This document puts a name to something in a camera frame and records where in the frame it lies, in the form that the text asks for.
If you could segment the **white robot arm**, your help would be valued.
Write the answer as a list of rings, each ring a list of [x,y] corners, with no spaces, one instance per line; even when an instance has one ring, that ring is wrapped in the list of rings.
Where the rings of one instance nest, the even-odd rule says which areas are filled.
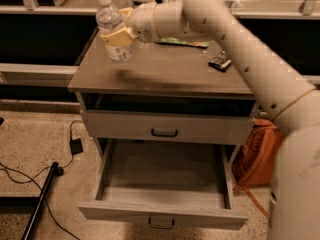
[[[146,3],[121,11],[107,45],[165,37],[215,40],[285,136],[270,196],[268,240],[320,240],[320,91],[231,14],[223,0]]]

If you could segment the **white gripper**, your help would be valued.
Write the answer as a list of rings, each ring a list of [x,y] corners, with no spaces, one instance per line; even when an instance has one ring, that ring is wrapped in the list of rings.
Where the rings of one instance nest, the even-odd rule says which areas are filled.
[[[107,31],[99,29],[99,36],[105,45],[128,46],[135,39],[149,43],[157,40],[157,33],[154,21],[156,3],[144,3],[136,7],[122,8],[120,10],[124,20],[128,19],[129,27],[122,27],[118,30]]]

